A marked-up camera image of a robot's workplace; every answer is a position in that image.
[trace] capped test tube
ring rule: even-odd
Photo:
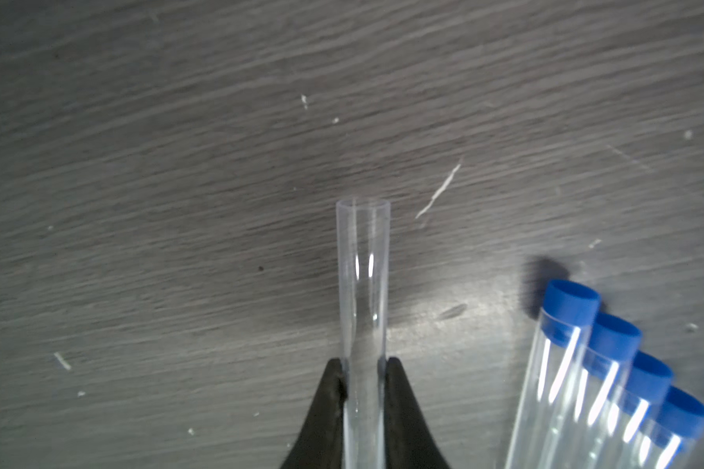
[[[704,404],[670,387],[657,417],[637,436],[632,460],[620,469],[684,469],[696,441],[704,433]]]
[[[558,431],[551,431],[538,467],[582,469],[593,467],[598,439],[607,423],[616,382],[625,382],[641,342],[635,325],[612,314],[594,320],[582,369],[570,390],[573,400]]]
[[[575,381],[584,346],[600,307],[600,295],[568,280],[552,280],[535,330],[506,469],[536,469],[556,409],[570,399],[563,390]]]
[[[611,403],[603,434],[600,436],[599,455],[594,461],[595,469],[611,469],[620,460],[630,461],[634,451],[636,435],[647,415],[662,404],[673,370],[654,356],[638,352],[631,364],[629,379],[621,389],[618,399]]]

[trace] clear plastic tube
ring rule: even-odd
[[[385,200],[336,204],[346,469],[383,469],[389,227]]]
[[[579,380],[571,386],[573,400],[558,433],[548,434],[538,467],[591,469],[611,409],[629,376],[631,361],[641,342],[639,328],[611,314],[594,320]]]
[[[617,469],[684,469],[702,433],[704,405],[671,387],[657,417],[647,422]]]
[[[553,280],[545,291],[524,379],[506,469],[536,469],[548,432],[558,431],[575,382],[600,295],[572,281]]]
[[[607,424],[598,436],[599,447],[591,454],[598,455],[595,469],[612,469],[621,459],[630,461],[635,437],[647,415],[662,404],[673,371],[654,356],[638,352],[631,366],[629,379],[618,392],[618,399],[610,404]]]

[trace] dark spot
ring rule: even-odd
[[[461,305],[456,305],[453,308],[447,309],[438,315],[438,319],[453,319],[454,317],[459,317],[464,314],[464,311],[467,311],[467,303],[462,303]]]

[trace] gray wooden surface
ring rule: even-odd
[[[277,467],[352,194],[455,469],[554,272],[704,400],[704,0],[0,0],[0,468]]]

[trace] white debris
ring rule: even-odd
[[[453,176],[456,174],[456,172],[459,170],[460,167],[462,167],[461,163],[457,164],[456,167],[454,167],[451,170],[451,173],[448,175],[448,177],[443,182],[443,184],[441,184],[441,187],[438,188],[438,190],[435,193],[433,193],[433,197],[430,198],[430,202],[428,202],[428,205],[426,205],[425,208],[422,209],[421,211],[418,211],[417,215],[414,216],[415,220],[417,220],[419,217],[421,217],[423,214],[425,214],[426,211],[430,210],[430,207],[433,206],[433,202],[435,202],[435,199],[438,199],[441,196],[441,194],[446,190],[448,185],[451,184],[451,181],[453,180]]]
[[[630,155],[628,155],[628,154],[626,154],[626,153],[623,153],[622,151],[620,151],[620,150],[617,149],[616,147],[611,146],[611,145],[608,145],[607,147],[610,149],[610,151],[612,151],[612,152],[615,153],[616,155],[619,155],[620,157],[622,157],[623,159],[625,159],[625,160],[628,161],[629,163],[634,164],[634,165],[640,167],[641,169],[645,170],[647,173],[654,173],[654,172],[655,172],[651,167],[649,167],[649,166],[647,166],[646,164],[642,163],[642,162],[639,161],[638,159],[636,159],[636,158],[634,158],[634,157],[632,157],[632,156],[630,156]]]
[[[62,367],[64,369],[70,371],[70,369],[73,368],[72,366],[70,366],[70,363],[65,361],[65,358],[63,358],[63,356],[60,354],[60,352],[55,352],[55,353],[53,353],[53,355],[55,355],[57,362],[60,363],[60,365],[62,365]]]

